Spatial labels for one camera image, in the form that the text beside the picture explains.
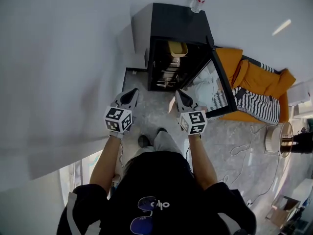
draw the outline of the marble floor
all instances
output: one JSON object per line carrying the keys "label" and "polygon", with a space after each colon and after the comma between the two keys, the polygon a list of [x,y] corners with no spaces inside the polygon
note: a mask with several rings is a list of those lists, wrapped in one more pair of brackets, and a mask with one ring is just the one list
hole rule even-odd
{"label": "marble floor", "polygon": [[[125,164],[139,149],[137,139],[141,134],[153,140],[159,127],[168,130],[185,155],[189,146],[187,135],[181,131],[176,116],[168,114],[174,93],[149,92],[146,72],[133,74],[127,71],[124,90],[135,87],[140,91],[134,110],[136,119],[123,139],[122,163]],[[231,189],[237,188],[246,202],[254,202],[251,209],[257,217],[258,234],[278,234],[278,229],[266,221],[265,216],[278,193],[291,194],[304,178],[311,175],[313,157],[291,154],[284,159],[268,154],[265,152],[266,131],[265,124],[215,120],[208,123],[202,141],[218,179],[225,181]],[[230,154],[233,148],[241,145],[246,146],[236,148]],[[121,171],[118,162],[117,172]]]}

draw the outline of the water bottle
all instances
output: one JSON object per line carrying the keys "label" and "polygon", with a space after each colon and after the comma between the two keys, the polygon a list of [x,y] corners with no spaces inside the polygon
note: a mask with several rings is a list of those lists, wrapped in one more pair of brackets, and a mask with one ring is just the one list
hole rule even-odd
{"label": "water bottle", "polygon": [[192,0],[191,11],[194,13],[199,13],[204,4],[205,0]]}

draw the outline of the orange sofa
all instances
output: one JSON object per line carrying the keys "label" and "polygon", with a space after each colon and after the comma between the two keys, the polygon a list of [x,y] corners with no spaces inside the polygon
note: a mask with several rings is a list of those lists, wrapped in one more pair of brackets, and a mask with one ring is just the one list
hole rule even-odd
{"label": "orange sofa", "polygon": [[[288,69],[279,74],[266,71],[256,61],[253,63],[251,59],[245,59],[241,49],[217,48],[216,52],[232,89],[239,86],[252,93],[277,98],[280,104],[279,123],[289,121],[287,90],[293,85],[295,78]],[[263,123],[241,111],[226,114],[220,119]]]}

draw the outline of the reflective stripe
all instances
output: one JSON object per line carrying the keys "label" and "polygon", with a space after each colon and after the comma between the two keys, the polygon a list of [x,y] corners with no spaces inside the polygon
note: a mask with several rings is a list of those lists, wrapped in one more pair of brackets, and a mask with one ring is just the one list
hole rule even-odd
{"label": "reflective stripe", "polygon": [[70,231],[72,232],[72,235],[81,235],[76,223],[73,219],[73,208],[76,202],[77,195],[73,192],[68,193],[68,201],[67,201],[67,221],[70,228]]}
{"label": "reflective stripe", "polygon": [[[73,192],[68,193],[68,201],[67,201],[67,221],[70,228],[70,231],[72,232],[72,235],[81,235],[76,223],[73,219],[73,209],[75,206],[77,195]],[[85,233],[85,235],[99,235],[101,228],[99,227],[101,223],[101,220],[98,220],[91,225],[88,226],[88,229]]]}
{"label": "reflective stripe", "polygon": [[89,225],[85,235],[98,235],[101,231],[101,228],[99,227],[100,223],[101,221],[98,220],[93,224]]}

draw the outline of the shoe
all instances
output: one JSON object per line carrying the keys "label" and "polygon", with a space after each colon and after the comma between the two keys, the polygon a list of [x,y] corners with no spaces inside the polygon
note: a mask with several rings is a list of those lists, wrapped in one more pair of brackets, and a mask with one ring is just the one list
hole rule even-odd
{"label": "shoe", "polygon": [[158,130],[157,130],[157,134],[158,134],[160,131],[165,131],[165,132],[167,132],[167,130],[166,130],[165,128],[163,128],[163,127],[158,128]]}
{"label": "shoe", "polygon": [[150,140],[145,135],[141,135],[138,138],[138,144],[139,144],[140,148],[151,146]]}

